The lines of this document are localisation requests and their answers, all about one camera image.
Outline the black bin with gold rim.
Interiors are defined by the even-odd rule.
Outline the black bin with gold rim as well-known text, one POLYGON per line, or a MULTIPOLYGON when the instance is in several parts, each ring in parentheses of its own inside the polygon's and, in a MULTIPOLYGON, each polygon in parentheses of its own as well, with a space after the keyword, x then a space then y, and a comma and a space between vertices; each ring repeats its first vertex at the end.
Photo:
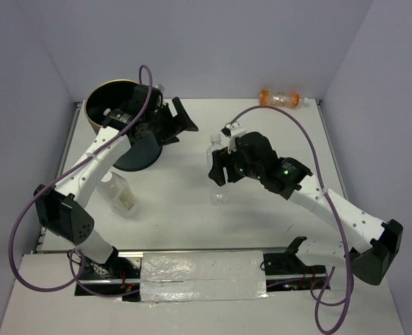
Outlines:
MULTIPOLYGON (((84 102, 83 111, 95 134, 102 128, 106 109, 123 110, 121 105, 132 100, 135 87, 139 83, 132 80, 111 80, 92 91, 84 102)), ((132 145, 122 157, 114 164, 114 167, 124 172, 136 172, 150 167, 156 162, 162 147, 155 140, 154 135, 148 134, 132 145)))

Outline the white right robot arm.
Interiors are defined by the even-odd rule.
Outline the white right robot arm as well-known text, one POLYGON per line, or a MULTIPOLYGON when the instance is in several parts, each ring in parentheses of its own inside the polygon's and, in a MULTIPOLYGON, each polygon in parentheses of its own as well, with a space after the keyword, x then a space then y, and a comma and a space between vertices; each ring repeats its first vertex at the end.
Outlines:
POLYGON ((218 186, 247 177, 267 191, 302 206, 338 232, 340 244, 325 244, 296 237, 286 249, 287 268, 301 273, 315 265, 343 266, 361 281, 379 285, 399 252, 403 227, 373 217, 329 188, 294 158, 277 156, 267 137, 231 126, 222 129, 228 145, 215 150, 208 176, 218 186))

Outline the long clear plastic bottle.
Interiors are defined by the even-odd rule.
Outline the long clear plastic bottle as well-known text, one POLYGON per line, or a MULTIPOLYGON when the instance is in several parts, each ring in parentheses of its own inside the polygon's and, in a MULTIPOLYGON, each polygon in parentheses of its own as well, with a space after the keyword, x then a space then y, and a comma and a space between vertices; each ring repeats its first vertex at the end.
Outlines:
MULTIPOLYGON (((210 135, 210 144, 206 151, 207 160, 207 174, 213 171, 213 176, 216 177, 216 170, 221 167, 219 156, 215 152, 224 148, 222 144, 221 135, 215 133, 210 135)), ((213 205, 225 205, 229 200, 229 192, 227 186, 219 186, 214 179, 208 175, 208 192, 209 199, 213 205)))

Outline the square clear white-cap bottle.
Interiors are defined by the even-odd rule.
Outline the square clear white-cap bottle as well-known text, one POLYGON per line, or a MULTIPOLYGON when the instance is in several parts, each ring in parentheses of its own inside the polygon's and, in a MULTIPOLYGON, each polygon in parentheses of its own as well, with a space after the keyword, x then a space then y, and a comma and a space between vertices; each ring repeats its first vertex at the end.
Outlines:
POLYGON ((125 178, 115 172, 107 172, 97 185, 103 200, 122 217, 130 217, 137 209, 137 198, 125 178))

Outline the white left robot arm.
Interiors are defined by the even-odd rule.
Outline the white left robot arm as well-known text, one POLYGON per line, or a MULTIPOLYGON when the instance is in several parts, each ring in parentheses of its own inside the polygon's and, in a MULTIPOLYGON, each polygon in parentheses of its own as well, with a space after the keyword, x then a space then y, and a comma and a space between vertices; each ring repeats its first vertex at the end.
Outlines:
POLYGON ((177 143, 183 131, 197 132, 182 102, 172 100, 176 114, 163 101, 159 88, 135 82, 112 81, 95 90, 84 104, 96 137, 76 164, 51 186, 37 187, 40 224, 81 251, 97 275, 111 278, 131 264, 105 241, 85 210, 101 179, 137 144, 152 141, 158 149, 177 143))

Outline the silver foil tape sheet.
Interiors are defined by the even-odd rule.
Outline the silver foil tape sheet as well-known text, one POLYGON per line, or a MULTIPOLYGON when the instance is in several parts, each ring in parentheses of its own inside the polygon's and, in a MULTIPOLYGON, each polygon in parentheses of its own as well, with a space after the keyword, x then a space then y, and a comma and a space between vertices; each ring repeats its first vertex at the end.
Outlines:
POLYGON ((140 272, 143 302, 262 299, 261 251, 146 253, 140 272))

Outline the orange label plastic bottle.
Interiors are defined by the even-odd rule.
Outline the orange label plastic bottle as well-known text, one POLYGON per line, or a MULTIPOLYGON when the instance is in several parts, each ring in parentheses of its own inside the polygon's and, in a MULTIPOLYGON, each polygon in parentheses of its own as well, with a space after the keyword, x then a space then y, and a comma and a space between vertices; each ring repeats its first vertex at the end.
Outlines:
POLYGON ((260 92, 259 104, 264 106, 285 107, 296 109, 307 107, 309 99, 296 92, 270 91, 263 89, 260 92))

